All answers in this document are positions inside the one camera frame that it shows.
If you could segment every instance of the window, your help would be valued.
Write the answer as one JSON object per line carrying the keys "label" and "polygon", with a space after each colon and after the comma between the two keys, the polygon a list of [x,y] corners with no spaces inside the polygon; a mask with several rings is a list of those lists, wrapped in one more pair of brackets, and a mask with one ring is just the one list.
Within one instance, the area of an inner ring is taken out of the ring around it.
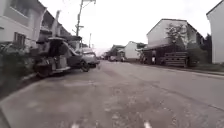
{"label": "window", "polygon": [[14,42],[19,48],[24,48],[26,36],[20,33],[14,33]]}
{"label": "window", "polygon": [[28,17],[29,8],[26,3],[23,3],[21,0],[12,0],[11,7],[23,14],[24,16]]}

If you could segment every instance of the road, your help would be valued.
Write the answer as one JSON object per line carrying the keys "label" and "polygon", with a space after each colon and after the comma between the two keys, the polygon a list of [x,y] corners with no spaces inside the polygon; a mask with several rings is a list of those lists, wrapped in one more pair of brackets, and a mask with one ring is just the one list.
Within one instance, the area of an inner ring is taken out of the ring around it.
{"label": "road", "polygon": [[223,128],[224,77],[106,62],[1,101],[12,128]]}

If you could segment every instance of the overcast sky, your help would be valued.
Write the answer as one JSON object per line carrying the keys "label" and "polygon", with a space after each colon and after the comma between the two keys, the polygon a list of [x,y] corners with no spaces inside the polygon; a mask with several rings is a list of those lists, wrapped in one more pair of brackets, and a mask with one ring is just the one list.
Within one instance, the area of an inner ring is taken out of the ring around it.
{"label": "overcast sky", "polygon": [[[55,16],[62,10],[59,22],[75,30],[81,0],[40,0]],[[110,48],[128,41],[147,43],[147,32],[161,19],[186,19],[202,35],[210,33],[206,13],[220,0],[97,0],[83,9],[80,31],[84,43],[95,48]]]}

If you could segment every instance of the tire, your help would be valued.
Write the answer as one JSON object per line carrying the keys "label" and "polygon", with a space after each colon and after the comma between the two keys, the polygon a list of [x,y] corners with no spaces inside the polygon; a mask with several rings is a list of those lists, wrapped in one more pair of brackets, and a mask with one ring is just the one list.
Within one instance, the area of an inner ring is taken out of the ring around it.
{"label": "tire", "polygon": [[91,67],[92,67],[92,68],[96,68],[96,64],[92,64]]}
{"label": "tire", "polygon": [[81,62],[81,69],[83,72],[88,72],[89,71],[89,64],[86,63],[85,61]]}
{"label": "tire", "polygon": [[35,68],[35,72],[38,77],[46,78],[50,75],[51,70],[49,69],[49,67],[39,67],[39,68]]}

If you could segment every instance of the white car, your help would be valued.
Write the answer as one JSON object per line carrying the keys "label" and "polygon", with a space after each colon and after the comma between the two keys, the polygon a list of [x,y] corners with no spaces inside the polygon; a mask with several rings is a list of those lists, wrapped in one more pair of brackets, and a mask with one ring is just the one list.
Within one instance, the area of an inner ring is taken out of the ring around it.
{"label": "white car", "polygon": [[90,67],[95,68],[97,64],[100,63],[97,60],[95,52],[91,48],[82,48],[81,49],[82,58],[90,65]]}

